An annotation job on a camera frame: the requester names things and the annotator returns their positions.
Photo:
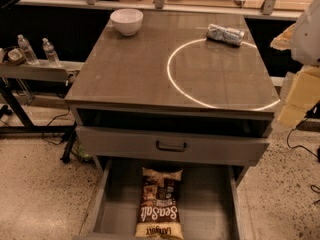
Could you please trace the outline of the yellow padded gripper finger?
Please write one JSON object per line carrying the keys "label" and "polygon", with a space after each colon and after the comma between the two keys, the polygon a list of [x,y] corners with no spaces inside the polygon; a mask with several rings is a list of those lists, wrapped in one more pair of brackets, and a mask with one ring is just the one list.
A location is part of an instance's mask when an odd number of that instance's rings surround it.
{"label": "yellow padded gripper finger", "polygon": [[290,42],[293,35],[294,27],[294,24],[287,27],[281,34],[279,34],[271,41],[270,47],[280,51],[290,50]]}
{"label": "yellow padded gripper finger", "polygon": [[304,65],[294,75],[277,120],[281,125],[293,129],[319,101],[320,67]]}

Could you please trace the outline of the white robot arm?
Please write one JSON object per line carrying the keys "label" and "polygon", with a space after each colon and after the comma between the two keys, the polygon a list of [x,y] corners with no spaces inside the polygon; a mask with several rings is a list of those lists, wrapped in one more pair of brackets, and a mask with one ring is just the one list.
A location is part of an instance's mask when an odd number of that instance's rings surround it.
{"label": "white robot arm", "polygon": [[270,46],[290,50],[292,59],[302,64],[277,116],[281,125],[293,129],[320,101],[320,0],[313,0]]}

